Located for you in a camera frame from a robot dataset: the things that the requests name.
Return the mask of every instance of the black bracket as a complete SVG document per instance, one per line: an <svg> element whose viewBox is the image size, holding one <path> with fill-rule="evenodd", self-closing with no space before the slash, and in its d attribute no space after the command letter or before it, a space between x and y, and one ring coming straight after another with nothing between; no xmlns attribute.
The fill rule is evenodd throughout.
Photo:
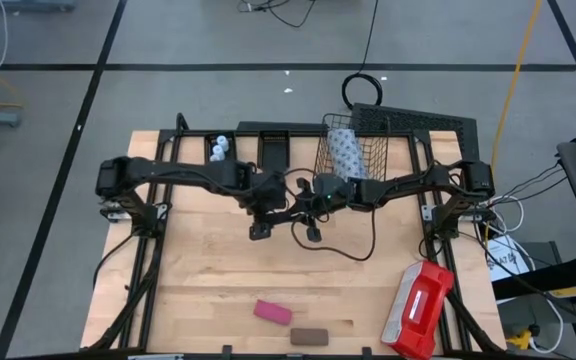
<svg viewBox="0 0 576 360"><path fill-rule="evenodd" d="M372 348L370 347L361 348L361 360L372 360Z"/></svg>
<svg viewBox="0 0 576 360"><path fill-rule="evenodd" d="M189 130L188 122L182 113L177 113L177 118L175 119L175 129L173 130L159 130L158 144L163 144L174 137L181 137L184 135L184 131Z"/></svg>
<svg viewBox="0 0 576 360"><path fill-rule="evenodd" d="M412 136L414 136L416 140L419 140L424 145L430 145L430 131L419 129L413 130Z"/></svg>
<svg viewBox="0 0 576 360"><path fill-rule="evenodd" d="M224 345L221 348L221 360L230 360L232 357L232 345Z"/></svg>

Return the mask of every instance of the black cable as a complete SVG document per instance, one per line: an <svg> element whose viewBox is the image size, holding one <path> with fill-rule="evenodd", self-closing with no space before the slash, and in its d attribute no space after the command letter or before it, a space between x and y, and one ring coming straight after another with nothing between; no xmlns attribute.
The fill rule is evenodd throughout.
<svg viewBox="0 0 576 360"><path fill-rule="evenodd" d="M361 66L359 67L359 70L356 73L346 77L346 79L344 79L344 82L341 84L341 97L344 100L344 104L346 104L346 107L350 110L352 110L353 105L350 103L350 100L348 100L348 96L346 95L346 88L348 87L348 84L352 79L355 78L364 79L375 87L375 90L377 90L377 101L375 101L375 106L381 105L381 101L383 100L384 97L384 90L381 87L381 83L379 83L379 80L375 79L370 75L361 73L364 70L364 67L366 66L366 59L368 58L368 49L370 49L370 41L372 40L372 30L375 27L375 18L377 17L378 6L379 6L379 0L375 0L375 8L373 9L372 20L370 22L370 32L368 33L368 42L366 43L366 51L364 52L364 59L361 62Z"/></svg>
<svg viewBox="0 0 576 360"><path fill-rule="evenodd" d="M314 170L308 169L308 168L296 168L296 169L292 169L292 170L289 170L289 171L285 172L285 173L284 173L284 176L287 176L287 175L289 175L289 174L292 174L292 173L294 173L294 172L299 172L299 171L306 171L306 172L311 173L311 174L312 174L311 182L314 182L314 178L315 178L315 176L317 176L317 173L316 173ZM311 198L303 198L303 197L295 194L295 193L294 193L292 190L290 190L290 188L288 188L288 187L286 187L286 191L287 191L290 195L292 195L292 197L295 198L295 200L308 201L308 202L310 202L311 205L312 205L312 203L313 203L315 200L321 199L321 196L313 196L313 197L311 197ZM326 214L325 214L325 215L326 215L326 219L325 219L325 220L322 220L322 219L321 219L321 215L319 215L319 216L317 216L317 215L310 215L310 216L314 217L314 218L315 218L317 221L319 221L320 223L325 224L325 223L327 223L328 221L330 221L330 212L328 211L328 208L326 207L326 202L324 201L324 202L322 202L322 203L323 203L323 205L324 205L324 209L326 210Z"/></svg>
<svg viewBox="0 0 576 360"><path fill-rule="evenodd" d="M497 346L497 344L495 344L490 339L488 334L486 334L486 332L481 328L481 326L479 326L477 320L475 320L470 311L468 311L468 308L466 308L466 306L461 301L459 296L457 296L457 294L455 293L455 289L451 289L446 294L446 299L448 300L450 305L452 305L452 308L455 311L455 315L457 315L457 317L461 319L461 321L463 321L464 325L466 326L466 329L468 329L470 335L472 335L472 337L475 339L477 345L479 345L482 352L485 353L504 352L502 348Z"/></svg>
<svg viewBox="0 0 576 360"><path fill-rule="evenodd" d="M459 174L450 174L450 181L455 185L455 186L461 186L461 175Z"/></svg>
<svg viewBox="0 0 576 360"><path fill-rule="evenodd" d="M553 166L547 168L546 170L542 171L541 173L539 173L539 175L534 176L534 177L532 177L532 178L530 178L530 179L528 179L528 180L526 180L526 181L524 181L524 182L522 182L522 183L519 183L519 184L515 185L515 187L513 187L513 188L510 189L508 192L506 192L504 195L502 195L499 200L503 200L506 196L515 194L515 193L516 193L515 190L517 190L520 186L526 185L526 184L530 183L531 181L534 181L534 180L536 180L536 179L539 179L542 175L544 175L544 174L547 173L548 171L556 168L557 166L559 166L559 162L556 162L555 165L553 165ZM495 204L493 203L493 204L488 205L488 207L490 208L490 207L492 207L492 206L494 206L494 205L495 205Z"/></svg>
<svg viewBox="0 0 576 360"><path fill-rule="evenodd" d="M499 266L500 268L502 268L505 272L507 272L510 277L515 280L519 285L525 287L526 289L530 290L531 292L535 293L535 294L539 294L541 296L543 296L544 298L546 298L547 300L550 300L550 302L552 302L554 305L557 305L558 308L560 308L561 310L573 315L576 317L576 310L569 308L567 305L564 305L564 303L561 302L561 300L559 300L558 298L552 296L551 294L547 293L547 292L543 292L539 289L537 289L536 287L530 285L527 281L523 280L522 278L518 277L517 275L515 275L512 271L508 270L507 267L505 267L504 265L502 265L494 256L492 256L492 254L490 253L490 251L488 251L488 249L486 248L486 245L484 245L484 243L481 241L481 238L479 236L479 229L477 229L477 224L474 223L475 226L475 236L477 239L477 243L479 244L479 246L481 246L481 248L484 250L484 252L486 253L486 256L488 258L490 258L497 266Z"/></svg>
<svg viewBox="0 0 576 360"><path fill-rule="evenodd" d="M277 13L273 10L274 7L276 6L268 6L266 9L268 9L268 11L270 11L270 13L272 14L272 16L274 16L275 18L277 18L277 20L281 21L282 23L290 26L291 28L295 28L295 29L299 29L300 27L302 27L305 23L306 20L308 20L308 16L310 15L310 12L312 11L313 6L315 6L315 3L317 2L317 0L310 0L312 1L312 3L310 4L310 7L308 8L308 11L306 12L306 15L304 16L303 20L301 20L301 22L299 23L299 25L295 25L295 24L291 24L288 21L282 19L279 15L277 15Z"/></svg>
<svg viewBox="0 0 576 360"><path fill-rule="evenodd" d="M444 242L443 240L440 242L439 245L439 249L437 250L433 250L432 255L430 254L424 254L421 249L422 249L422 245L426 243L425 238L422 238L421 241L419 241L419 245L417 246L417 251L419 252L419 255L429 261L432 261L432 259L436 258L439 254L441 254L441 252L444 250Z"/></svg>
<svg viewBox="0 0 576 360"><path fill-rule="evenodd" d="M106 255L104 255L101 258L101 261L99 261L99 264L97 264L97 267L95 268L95 273L92 277L92 287L93 289L95 288L95 285L97 284L97 276L99 275L99 270L101 270L101 267L104 265L104 263L106 262L106 260L108 260L108 258L110 258L110 256L112 256L112 254L114 254L115 252L117 252L117 250L121 249L124 245L126 245L126 243L128 242L128 240L132 239L135 236L135 232L131 232L130 235L128 235L125 239L123 239L119 244L117 244L117 246L115 246L114 248L112 248L112 250L110 250Z"/></svg>
<svg viewBox="0 0 576 360"><path fill-rule="evenodd" d="M161 215L159 215L159 218L157 218L157 222L161 221L161 219L163 219L164 216L166 216L166 214L168 213L168 211L172 207L170 204L166 204L166 205L168 205L166 210L164 210L161 213ZM97 284L97 276L99 276L99 271L101 270L101 267L114 253L116 253L119 249L121 249L124 245L126 245L126 243L128 243L128 241L135 236L135 233L136 233L136 231L131 232L130 235L128 235L125 239L121 240L121 242L119 244L117 244L114 248L112 248L112 250L108 251L108 253L101 258L101 260L99 261L99 264L97 264L97 267L95 268L95 272L93 274L93 278L92 278L93 289L95 288L95 285Z"/></svg>
<svg viewBox="0 0 576 360"><path fill-rule="evenodd" d="M519 194L520 192L528 189L529 187L531 187L531 186L533 186L533 185L536 185L536 184L539 184L539 183L541 183L541 182L544 182L544 181L548 180L550 177L552 177L552 176L554 176L554 175L557 175L557 174L559 174L559 173L562 172L562 171L564 171L564 169L555 170L555 171L551 172L550 174L546 175L545 177L543 177L542 179L535 180L535 181L533 181L533 182L531 182L531 183L529 183L529 184L524 185L522 188L513 191L512 193L508 194L508 196L516 196L516 194Z"/></svg>
<svg viewBox="0 0 576 360"><path fill-rule="evenodd" d="M237 4L237 11L244 13L244 12L259 12L259 11L266 11L269 8L276 8L276 7L280 7L282 5L286 5L287 3L290 2L290 0L284 0L283 2L280 2L279 4L271 4L274 0L268 0L268 1L264 1L263 3L260 4L253 4L250 3L248 1L244 1L244 0L239 0L239 3ZM244 4L248 7L248 10L241 10L241 4Z"/></svg>
<svg viewBox="0 0 576 360"><path fill-rule="evenodd" d="M471 239L477 240L477 238L476 238L475 236L470 235L470 234L468 234L468 233L465 233L465 232L463 232L463 231L460 231L459 233L460 233L461 235L466 235L466 236L468 236L468 237L471 238ZM522 256L526 256L526 254L524 254L524 253L521 252L520 250L515 249L515 248L513 248L512 246L509 246L509 245L507 245L507 244L504 244L502 241L495 241L495 244L499 244L499 245L501 245L501 246L505 246L505 247L507 247L508 249L510 249L510 250L512 250L512 251L515 251L515 252L517 252L518 254L521 254ZM551 263L549 263L549 262L547 262L547 261L545 261L545 260L541 260L541 259L539 259L539 258L536 258L536 257L532 256L532 255L528 255L528 256L526 256L526 257L527 257L527 258L530 258L530 259L532 259L532 260L535 260L535 261L537 261L537 262L540 262L540 263L542 263L542 264L544 264L544 265L547 265L547 266L555 266L555 265L553 265L553 264L551 264Z"/></svg>
<svg viewBox="0 0 576 360"><path fill-rule="evenodd" d="M539 345L539 344L537 344L537 343L535 343L535 346L537 346L538 348L541 348L541 349L543 349L543 350L546 350L546 349L547 349L546 347L543 347L543 346L541 346L541 345ZM564 354L562 354L562 353L558 353L558 352L556 352L556 351L551 351L550 353L551 353L551 354L555 354L555 355L557 355L557 356L559 356L559 357L561 357L561 358L563 358L563 359L576 360L576 359L573 358L573 357L564 355Z"/></svg>
<svg viewBox="0 0 576 360"><path fill-rule="evenodd" d="M545 189L539 190L539 191L537 191L536 193L534 193L534 194L532 194L532 195L528 195L528 196L525 196L525 197L522 197L522 198L518 198L517 200L513 200L513 199L504 200L504 201L495 203L495 205L498 205L498 204L506 204L506 203L516 202L516 201L524 201L524 200L528 200L528 199L534 198L535 196L541 195L541 194L545 193L546 191L554 188L555 186L561 184L561 183L562 183L564 180L566 180L566 179L568 179L567 176L559 179L559 180L558 180L557 182L555 182L554 184L548 186L548 187L545 188Z"/></svg>
<svg viewBox="0 0 576 360"><path fill-rule="evenodd" d="M377 241L376 241L377 229L375 227L375 209L374 208L372 209L371 220L370 220L371 226L372 226L372 240L371 240L371 245L370 245L370 251L368 252L368 255L366 255L362 258L350 255L350 254L348 254L342 250L335 249L335 248L329 247L329 246L310 247L310 246L306 246L306 245L302 244L301 241L299 241L299 238L297 238L297 234L295 234L295 224L297 223L297 221L299 221L299 219L300 218L296 218L295 220L293 220L292 224L290 225L290 233L292 234L292 238L295 240L297 245L299 245L303 249L311 250L311 251L332 251L332 252L335 252L341 256L347 257L348 259L354 260L354 261L366 261L366 260L370 259L372 254L375 252L375 245L377 243Z"/></svg>
<svg viewBox="0 0 576 360"><path fill-rule="evenodd" d="M155 205L161 204L166 204L168 207L159 215L157 221L161 221L172 208L172 204L169 203L160 203ZM163 249L161 247L155 245L155 248L152 252L152 258L150 260L150 265L148 265L148 270L141 278L141 281L137 285L134 293L132 296L128 297L126 304L121 309L113 323L106 329L106 331L104 331L99 340L88 347L89 349L109 349L112 346L113 342L117 338L117 335L119 335L119 332L125 326L129 317L135 311L137 305L139 305L143 295L146 293L146 291L148 291L148 289L156 286L155 278L159 273L162 250Z"/></svg>
<svg viewBox="0 0 576 360"><path fill-rule="evenodd" d="M423 178L424 176L426 176L428 174L428 172L432 169L432 167L434 166L436 162L433 162L432 164L430 164L430 166L422 173L419 175L419 178ZM386 194L396 188L400 186L399 183L394 184L393 186L390 186L388 188L386 188L373 202L373 208L370 214L370 223L371 223L371 229L372 229L372 240L370 241L370 251L368 252L368 255L359 258L353 255L350 255L346 252L343 252L339 249L335 249L333 247L329 247L329 246L321 246L321 247L310 247L310 246L306 246L304 244L301 243L301 241L299 241L299 238L297 238L297 234L295 234L295 224L297 223L297 221L299 221L299 217L296 218L295 220L293 220L292 224L290 225L290 233L292 234L293 239L295 240L295 242L297 243L297 245L299 245L300 247L302 247L303 249L306 250L312 250L312 251L332 251L335 252L339 255L345 256L351 260L355 260L355 261L366 261L368 259L370 259L370 257L372 256L372 254L375 252L375 246L377 244L377 227L375 225L375 210L377 210L378 204L381 201L381 199L386 196Z"/></svg>

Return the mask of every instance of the yellow cable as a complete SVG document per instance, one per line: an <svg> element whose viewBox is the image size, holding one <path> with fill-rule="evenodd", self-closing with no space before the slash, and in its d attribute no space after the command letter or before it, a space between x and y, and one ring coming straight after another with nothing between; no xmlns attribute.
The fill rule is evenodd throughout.
<svg viewBox="0 0 576 360"><path fill-rule="evenodd" d="M19 104L6 104L5 106L14 106L14 107L20 107L23 108L23 102L20 101L20 96L19 96L19 92L17 91L17 89L15 89L14 86L10 85L6 80L4 80L3 78L0 77L0 83L5 86L6 88L8 88L8 90L10 90L10 92L12 93L12 95L15 97L15 100L17 102L19 102Z"/></svg>
<svg viewBox="0 0 576 360"><path fill-rule="evenodd" d="M521 49L519 50L519 57L517 58L517 64L515 65L515 72L512 75L512 82L510 83L510 88L508 89L508 95L506 95L506 101L504 102L504 109L501 112L501 118L499 119L499 124L497 125L497 133L495 134L495 143L492 147L492 161L490 162L490 167L492 169L493 178L495 176L495 166L497 165L497 150L499 149L499 142L501 141L501 134L504 132L504 125L506 124L506 115L508 114L508 107L510 106L510 100L515 94L515 87L517 86L517 80L519 79L519 71L521 70L521 64L524 62L524 54L526 53L526 48L528 47L528 42L530 41L530 36L532 35L532 28L535 25L537 16L539 15L539 9L541 8L541 0L535 1L535 7L532 10L532 15L530 16L530 22L528 22L528 27L524 34L524 41L521 44ZM486 225L486 231L484 233L484 244L488 246L488 225Z"/></svg>

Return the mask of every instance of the red case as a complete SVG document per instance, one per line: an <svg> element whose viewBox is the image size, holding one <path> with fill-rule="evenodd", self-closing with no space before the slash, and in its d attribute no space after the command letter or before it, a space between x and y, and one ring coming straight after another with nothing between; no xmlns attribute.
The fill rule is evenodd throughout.
<svg viewBox="0 0 576 360"><path fill-rule="evenodd" d="M401 356L429 359L435 349L435 328L444 298L454 281L452 272L429 261L408 267L381 341Z"/></svg>

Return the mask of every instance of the label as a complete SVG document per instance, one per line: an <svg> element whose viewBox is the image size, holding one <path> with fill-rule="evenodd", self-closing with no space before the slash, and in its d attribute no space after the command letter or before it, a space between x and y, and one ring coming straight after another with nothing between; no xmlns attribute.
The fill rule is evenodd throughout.
<svg viewBox="0 0 576 360"><path fill-rule="evenodd" d="M417 306L419 305L419 299L421 299L421 290L417 290L417 295L415 295L415 301L412 303L412 309L410 310L410 315L408 319L413 320L415 313L417 312Z"/></svg>
<svg viewBox="0 0 576 360"><path fill-rule="evenodd" d="M553 290L550 293L553 294L554 296L558 297L558 298L575 297L576 296L576 286L570 287L570 288L565 288L565 289Z"/></svg>

